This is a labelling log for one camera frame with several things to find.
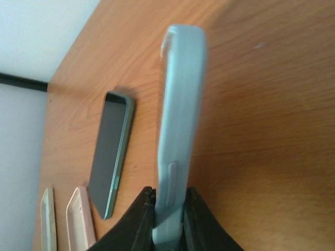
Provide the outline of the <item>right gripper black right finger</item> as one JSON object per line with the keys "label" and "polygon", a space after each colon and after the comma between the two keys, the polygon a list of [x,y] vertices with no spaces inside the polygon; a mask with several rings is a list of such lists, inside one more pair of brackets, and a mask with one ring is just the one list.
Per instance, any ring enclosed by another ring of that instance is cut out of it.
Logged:
{"label": "right gripper black right finger", "polygon": [[194,187],[186,192],[182,250],[243,250],[222,228]]}

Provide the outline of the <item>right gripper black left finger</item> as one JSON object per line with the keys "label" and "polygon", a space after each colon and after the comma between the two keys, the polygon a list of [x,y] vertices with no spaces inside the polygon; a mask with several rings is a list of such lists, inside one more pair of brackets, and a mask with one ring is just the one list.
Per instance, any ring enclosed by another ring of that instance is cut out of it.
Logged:
{"label": "right gripper black left finger", "polygon": [[89,250],[154,250],[156,190],[144,187],[116,225]]}

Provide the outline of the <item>light blue phone case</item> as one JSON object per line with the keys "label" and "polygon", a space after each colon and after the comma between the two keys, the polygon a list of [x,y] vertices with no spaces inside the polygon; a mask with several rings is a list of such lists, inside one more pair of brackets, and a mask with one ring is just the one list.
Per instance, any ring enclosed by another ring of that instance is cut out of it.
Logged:
{"label": "light blue phone case", "polygon": [[207,64],[203,29],[190,25],[169,26],[161,57],[166,58],[166,70],[152,240],[157,250],[177,250]]}

